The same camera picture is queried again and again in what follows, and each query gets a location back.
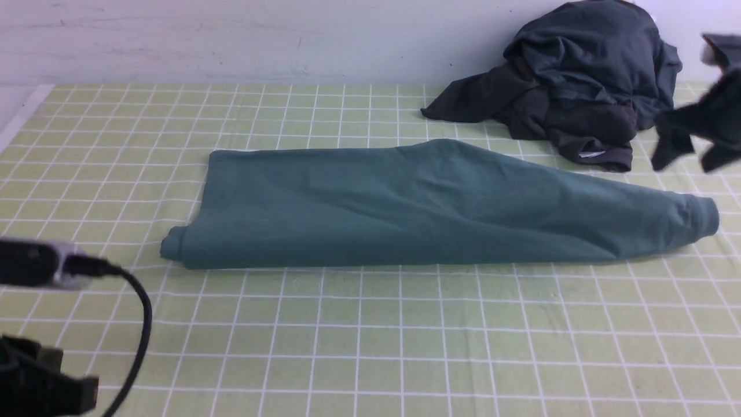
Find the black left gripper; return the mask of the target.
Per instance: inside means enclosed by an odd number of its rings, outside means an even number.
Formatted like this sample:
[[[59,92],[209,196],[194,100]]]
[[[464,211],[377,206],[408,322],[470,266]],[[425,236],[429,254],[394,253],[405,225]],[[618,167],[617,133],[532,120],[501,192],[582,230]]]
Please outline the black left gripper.
[[[2,335],[1,415],[83,415],[95,409],[100,380],[63,373],[63,358],[62,349]]]

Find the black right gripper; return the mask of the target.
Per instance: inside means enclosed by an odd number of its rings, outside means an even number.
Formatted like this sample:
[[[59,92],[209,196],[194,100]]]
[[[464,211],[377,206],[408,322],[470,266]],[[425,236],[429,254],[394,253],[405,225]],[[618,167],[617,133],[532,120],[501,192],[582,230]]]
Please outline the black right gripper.
[[[701,156],[705,173],[738,163],[740,159],[740,36],[702,34],[706,48],[702,61],[722,75],[695,103],[662,112],[655,119],[657,144],[652,169],[662,171],[676,159],[694,153],[692,138],[711,143]]]

